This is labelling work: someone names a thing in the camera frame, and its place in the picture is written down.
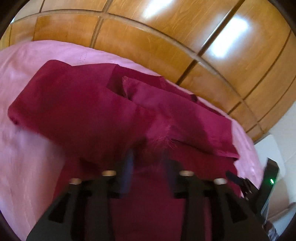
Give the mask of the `pink bed cover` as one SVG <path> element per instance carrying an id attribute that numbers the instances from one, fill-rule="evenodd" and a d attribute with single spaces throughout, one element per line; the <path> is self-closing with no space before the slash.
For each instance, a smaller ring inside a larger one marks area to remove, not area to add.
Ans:
<path id="1" fill-rule="evenodd" d="M 66 42 L 22 42 L 1 51 L 1 211 L 21 240 L 49 206 L 64 156 L 45 138 L 13 126 L 7 110 L 36 71 L 52 59 L 73 66 L 112 63 L 152 74 L 129 59 Z"/>

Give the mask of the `dark red garment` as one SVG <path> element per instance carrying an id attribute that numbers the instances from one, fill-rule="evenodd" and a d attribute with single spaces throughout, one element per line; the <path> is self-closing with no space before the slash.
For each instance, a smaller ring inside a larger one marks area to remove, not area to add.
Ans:
<path id="1" fill-rule="evenodd" d="M 116 64 L 50 60 L 8 109 L 22 128 L 66 152 L 55 188 L 96 179 L 134 152 L 130 193 L 111 202 L 116 240 L 179 240 L 184 201 L 173 198 L 162 156 L 200 179 L 236 171 L 232 122 L 160 76 Z"/>

